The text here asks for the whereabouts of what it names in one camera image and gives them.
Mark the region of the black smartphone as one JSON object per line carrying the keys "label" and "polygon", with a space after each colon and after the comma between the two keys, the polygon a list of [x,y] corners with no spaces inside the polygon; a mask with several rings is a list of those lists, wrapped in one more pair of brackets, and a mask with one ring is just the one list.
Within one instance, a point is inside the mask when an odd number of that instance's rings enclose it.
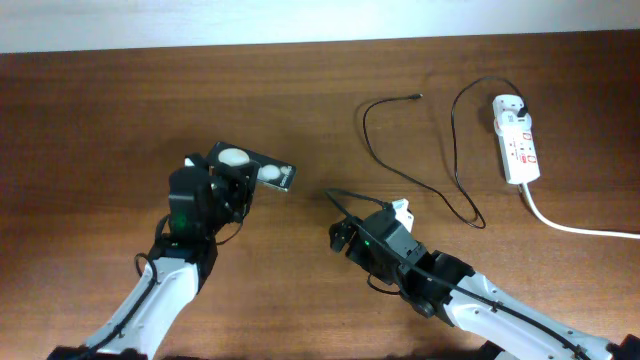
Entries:
{"label": "black smartphone", "polygon": [[297,174],[295,165],[225,142],[217,142],[205,159],[211,165],[225,164],[237,169],[256,165],[256,181],[283,192],[289,191]]}

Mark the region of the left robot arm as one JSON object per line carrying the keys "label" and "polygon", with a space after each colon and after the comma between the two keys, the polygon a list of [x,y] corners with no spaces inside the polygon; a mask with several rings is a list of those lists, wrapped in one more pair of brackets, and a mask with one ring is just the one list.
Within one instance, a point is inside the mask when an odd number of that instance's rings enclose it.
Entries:
{"label": "left robot arm", "polygon": [[169,176],[169,208],[154,243],[134,256],[139,281],[111,319],[79,347],[50,359],[152,359],[194,300],[218,256],[216,234],[248,214],[260,165],[244,150],[192,154]]}

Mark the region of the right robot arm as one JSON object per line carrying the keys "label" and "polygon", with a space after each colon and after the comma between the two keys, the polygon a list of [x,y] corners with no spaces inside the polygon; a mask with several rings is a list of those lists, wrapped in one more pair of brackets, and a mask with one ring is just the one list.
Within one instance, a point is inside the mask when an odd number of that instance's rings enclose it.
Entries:
{"label": "right robot arm", "polygon": [[519,302],[470,265],[430,252],[391,209],[345,218],[329,229],[330,245],[387,285],[417,313],[484,339],[493,359],[636,359],[639,339],[615,344]]}

